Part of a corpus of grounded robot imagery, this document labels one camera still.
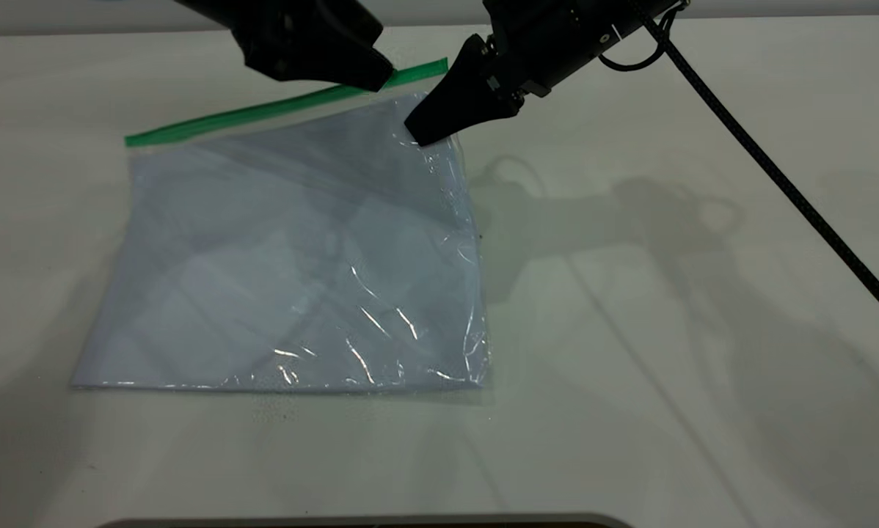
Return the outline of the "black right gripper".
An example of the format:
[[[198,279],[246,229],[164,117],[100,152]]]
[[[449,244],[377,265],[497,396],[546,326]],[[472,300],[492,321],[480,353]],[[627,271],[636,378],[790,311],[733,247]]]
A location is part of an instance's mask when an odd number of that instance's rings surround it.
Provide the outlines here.
[[[642,27],[630,1],[486,1],[484,9],[493,46],[469,36],[446,77],[405,119],[422,147],[515,117],[523,94],[547,96]]]

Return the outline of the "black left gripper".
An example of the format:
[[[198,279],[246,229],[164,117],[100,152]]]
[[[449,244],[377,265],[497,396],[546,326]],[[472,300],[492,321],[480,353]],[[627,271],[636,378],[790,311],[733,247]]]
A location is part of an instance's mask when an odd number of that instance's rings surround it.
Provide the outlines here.
[[[178,1],[229,30],[261,24],[295,29],[321,21],[323,32],[236,32],[246,67],[275,81],[328,81],[378,92],[395,68],[366,37],[382,23],[359,1]]]

